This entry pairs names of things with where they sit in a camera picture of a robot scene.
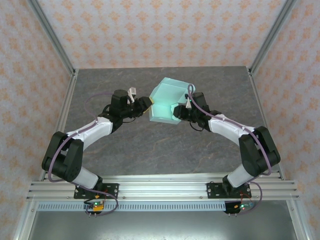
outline enclosure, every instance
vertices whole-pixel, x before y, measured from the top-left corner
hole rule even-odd
[[[317,1],[5,0],[0,12],[3,238],[319,238]],[[80,202],[41,169],[53,133],[90,123],[92,95],[149,96],[166,77],[194,84],[211,110],[269,129],[281,162],[257,179],[261,205],[237,218],[222,212],[225,199],[210,207],[205,183],[235,170],[239,147],[144,114],[83,153],[83,167],[120,184],[123,208],[98,221],[62,210]],[[97,116],[110,101],[88,107]]]

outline robotic arm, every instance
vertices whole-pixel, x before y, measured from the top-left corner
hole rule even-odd
[[[83,151],[98,139],[114,133],[123,124],[124,119],[142,116],[153,104],[149,97],[135,99],[135,96],[136,89],[133,87],[128,92],[116,90],[111,97],[111,104],[104,108],[97,120],[75,131],[56,132],[45,153],[42,169],[50,170],[58,148],[72,136],[55,158],[52,173],[67,182],[87,189],[104,191],[102,178],[82,167]]]
[[[210,111],[202,92],[192,93],[192,100],[188,94],[185,95],[185,98],[187,99],[186,105],[174,108],[173,115],[176,118],[197,123],[199,127],[209,132],[226,137],[240,148],[242,164],[222,180],[222,188],[227,196],[232,196],[245,183],[268,170],[267,161],[270,167],[280,162],[279,152],[266,127],[245,126],[230,120],[219,111]],[[257,139],[263,149],[258,148]]]
[[[75,131],[56,132],[44,156],[42,169],[49,171],[57,150],[72,136],[58,153],[52,165],[52,173],[87,189],[104,191],[102,178],[82,167],[83,151],[98,139],[115,132],[124,119],[142,116],[153,104],[149,97],[135,99],[135,96],[135,88],[128,92],[116,90],[110,105],[104,108],[96,121]],[[241,165],[222,179],[221,188],[227,198],[237,196],[239,189],[248,181],[280,162],[280,155],[267,128],[245,126],[230,120],[219,111],[210,111],[202,92],[186,94],[185,98],[186,105],[178,105],[173,110],[176,118],[197,123],[209,132],[226,137],[240,148]]]

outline orange floral pattern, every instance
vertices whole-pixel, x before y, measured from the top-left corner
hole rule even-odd
[[[0,16],[0,238],[13,239],[70,76],[27,1],[0,1]]]
[[[85,69],[250,66],[285,0],[39,2]]]
[[[254,76],[284,173],[298,182],[315,236],[320,236],[319,13],[318,1],[299,2]]]

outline stone surface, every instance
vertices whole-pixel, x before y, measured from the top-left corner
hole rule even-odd
[[[83,69],[79,71],[65,131],[90,123],[84,102],[91,95],[136,87],[137,97],[149,96],[164,78],[193,83],[211,110],[248,125],[263,125],[255,94],[244,66]],[[88,103],[95,115],[111,96]],[[188,122],[178,125],[149,121],[149,114],[123,124],[83,153],[83,167],[103,175],[231,172],[240,163],[239,147],[212,132],[197,132]]]

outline mounting plate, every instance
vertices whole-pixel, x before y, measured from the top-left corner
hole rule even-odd
[[[232,191],[229,195],[226,194],[225,190],[222,188],[222,183],[209,182],[206,184],[206,193],[208,199],[240,199],[241,193],[244,193],[251,198],[251,189],[248,185],[241,185],[236,190]]]
[[[102,183],[102,192],[106,191],[106,193],[111,194],[118,198],[118,193],[119,193],[119,184],[118,183]],[[99,195],[101,198],[103,194],[98,194],[92,191],[85,190],[81,187],[75,187],[74,190],[74,199],[94,199],[96,195]]]

